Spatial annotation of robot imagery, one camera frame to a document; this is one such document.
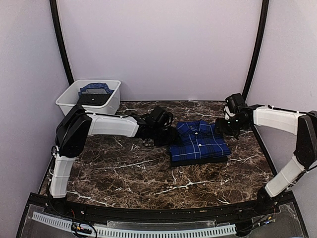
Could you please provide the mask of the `blue plaid long sleeve shirt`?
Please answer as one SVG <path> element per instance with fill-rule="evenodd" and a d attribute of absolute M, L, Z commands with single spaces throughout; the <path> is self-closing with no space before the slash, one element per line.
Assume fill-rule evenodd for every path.
<path fill-rule="evenodd" d="M 170 146 L 173 159 L 204 159 L 231 155 L 222 134 L 215 132 L 215 123 L 204 120 L 181 121 L 176 125 L 179 141 Z"/>

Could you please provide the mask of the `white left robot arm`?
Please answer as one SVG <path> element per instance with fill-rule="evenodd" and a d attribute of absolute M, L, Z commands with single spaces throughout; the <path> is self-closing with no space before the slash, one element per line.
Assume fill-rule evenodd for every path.
<path fill-rule="evenodd" d="M 157 106 L 149 114 L 128 116 L 108 115 L 85 110 L 75 105 L 56 129 L 52 147 L 53 173 L 49 194 L 50 207 L 59 216 L 66 216 L 70 206 L 66 197 L 67 184 L 76 158 L 82 153 L 88 136 L 119 135 L 142 140 L 150 139 L 155 146 L 173 144 L 178 132 L 172 126 L 173 114 Z"/>

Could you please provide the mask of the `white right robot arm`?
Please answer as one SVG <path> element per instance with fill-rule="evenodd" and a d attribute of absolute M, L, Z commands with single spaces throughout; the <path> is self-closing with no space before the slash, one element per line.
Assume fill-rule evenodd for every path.
<path fill-rule="evenodd" d="M 215 130 L 238 138 L 241 131 L 254 127 L 268 146 L 271 155 L 288 155 L 274 159 L 279 171 L 264 187 L 264 193 L 253 203 L 253 211 L 263 215 L 272 200 L 296 184 L 317 163 L 317 113 L 290 111 L 273 106 L 225 106 L 224 116 L 215 120 Z"/>

